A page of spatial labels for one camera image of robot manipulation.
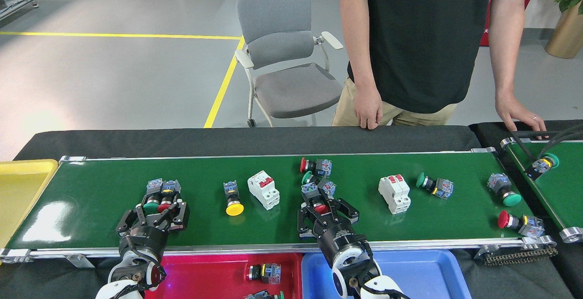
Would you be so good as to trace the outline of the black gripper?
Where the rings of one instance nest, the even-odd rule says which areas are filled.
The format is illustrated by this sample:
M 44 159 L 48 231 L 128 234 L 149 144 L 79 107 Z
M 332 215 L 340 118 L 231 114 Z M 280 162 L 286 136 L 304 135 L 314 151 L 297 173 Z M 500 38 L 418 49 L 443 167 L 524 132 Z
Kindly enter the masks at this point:
M 359 219 L 359 211 L 345 199 L 328 199 L 326 228 L 317 223 L 319 213 L 314 207 L 302 203 L 297 214 L 299 237 L 316 237 L 329 265 L 349 265 L 364 253 L 358 243 L 352 223 Z
M 155 260 L 160 262 L 168 241 L 168 232 L 185 230 L 189 213 L 189 206 L 185 201 L 163 203 L 158 214 L 153 215 L 153 226 L 149 226 L 143 203 L 127 210 L 117 226 L 117 233 L 122 236 L 119 255 L 123 257 L 130 251 L 129 239 L 137 251 L 145 250 L 154 254 Z

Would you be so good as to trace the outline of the person's right hand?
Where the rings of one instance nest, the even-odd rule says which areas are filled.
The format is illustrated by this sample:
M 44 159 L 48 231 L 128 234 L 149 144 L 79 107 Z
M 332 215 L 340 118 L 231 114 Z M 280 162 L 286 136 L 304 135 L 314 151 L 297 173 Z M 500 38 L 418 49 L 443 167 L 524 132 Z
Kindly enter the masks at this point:
M 376 129 L 383 116 L 383 105 L 376 86 L 356 84 L 354 112 L 362 129 Z

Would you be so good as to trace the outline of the person's left hand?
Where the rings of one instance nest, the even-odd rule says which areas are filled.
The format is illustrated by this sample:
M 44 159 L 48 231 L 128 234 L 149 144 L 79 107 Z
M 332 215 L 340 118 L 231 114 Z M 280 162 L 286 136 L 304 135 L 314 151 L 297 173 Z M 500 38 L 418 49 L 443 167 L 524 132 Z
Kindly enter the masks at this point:
M 496 93 L 494 100 L 496 112 L 509 131 L 518 130 L 515 120 L 525 123 L 534 131 L 547 130 L 545 121 L 534 112 L 525 108 L 514 94 Z

